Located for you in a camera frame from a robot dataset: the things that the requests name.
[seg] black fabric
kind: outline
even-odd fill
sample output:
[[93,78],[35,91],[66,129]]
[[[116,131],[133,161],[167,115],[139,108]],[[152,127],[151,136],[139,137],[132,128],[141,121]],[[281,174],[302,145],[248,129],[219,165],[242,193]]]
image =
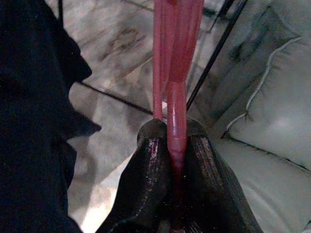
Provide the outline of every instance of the black fabric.
[[166,124],[151,120],[138,133],[138,148],[121,175],[113,208],[97,233],[156,232],[169,204],[171,166]]
[[[236,176],[200,124],[188,120],[187,135],[184,229],[175,232],[262,233]],[[172,184],[166,140],[165,123],[152,120],[142,127],[114,206],[97,233],[155,233],[159,227],[168,232]]]
[[71,106],[91,70],[44,0],[0,1],[0,232],[80,233],[68,217],[76,153],[100,129]]
[[187,128],[186,232],[262,233],[234,172],[203,128],[194,120]]

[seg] metal rod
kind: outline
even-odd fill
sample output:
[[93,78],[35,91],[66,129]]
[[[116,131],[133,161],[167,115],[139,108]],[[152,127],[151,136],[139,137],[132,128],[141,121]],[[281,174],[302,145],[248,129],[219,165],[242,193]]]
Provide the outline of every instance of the metal rod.
[[233,1],[234,0],[225,0],[225,2],[223,3],[223,6],[221,7],[219,13],[217,14],[216,18],[214,19],[213,23],[212,23],[212,26],[210,27],[210,29],[208,30],[208,32],[210,33],[212,31],[212,29],[214,28],[217,20],[219,17],[224,17],[229,8],[231,7],[231,5],[233,4]]
[[64,27],[63,0],[58,0],[58,20],[59,20],[60,25]]
[[228,39],[230,32],[232,31],[232,28],[234,27],[236,21],[238,20],[242,10],[244,9],[244,6],[246,5],[247,0],[241,0],[240,4],[237,7],[237,10],[235,11],[234,15],[232,16],[231,20],[229,21],[223,35],[222,38],[220,39],[218,45],[216,46],[216,49],[214,50],[213,54],[211,55],[203,73],[201,74],[201,77],[197,83],[197,85],[195,86],[193,92],[191,93],[191,96],[189,98],[189,100],[187,101],[187,110],[189,110],[189,108],[191,107],[194,98],[197,96],[204,80],[206,79],[210,69],[212,68],[213,64],[215,63],[215,60],[218,56],[218,54],[220,53],[222,47],[224,46],[226,40]]

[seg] red rubber object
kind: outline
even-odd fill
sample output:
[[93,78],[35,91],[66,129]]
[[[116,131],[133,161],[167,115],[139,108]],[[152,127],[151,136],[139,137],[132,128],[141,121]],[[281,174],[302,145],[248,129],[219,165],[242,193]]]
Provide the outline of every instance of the red rubber object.
[[168,150],[173,168],[172,229],[182,228],[181,171],[187,147],[186,78],[199,32],[203,0],[155,0],[154,118],[162,119],[168,104]]

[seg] white leather sofa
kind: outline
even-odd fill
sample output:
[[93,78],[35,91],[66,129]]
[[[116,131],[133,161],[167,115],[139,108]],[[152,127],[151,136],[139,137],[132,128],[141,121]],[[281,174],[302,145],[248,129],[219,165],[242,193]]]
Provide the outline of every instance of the white leather sofa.
[[226,44],[208,133],[265,233],[311,232],[311,0],[270,1],[251,25]]

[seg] gray floor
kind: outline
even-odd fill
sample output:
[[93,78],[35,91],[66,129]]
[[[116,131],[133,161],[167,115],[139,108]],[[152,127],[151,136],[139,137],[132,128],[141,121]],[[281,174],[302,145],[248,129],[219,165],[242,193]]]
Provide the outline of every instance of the gray floor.
[[[57,1],[47,0],[57,14]],[[220,9],[223,1],[206,0]],[[227,22],[203,17],[188,76],[193,90]],[[152,110],[152,0],[64,0],[64,22],[79,44],[93,74],[84,80],[92,87]],[[209,77],[190,115],[208,124],[208,105],[218,84]],[[69,189],[69,215],[85,233],[93,233],[109,213],[121,172],[136,149],[136,136],[152,117],[80,84],[70,90],[74,108],[102,126],[91,137],[70,140],[78,152]]]

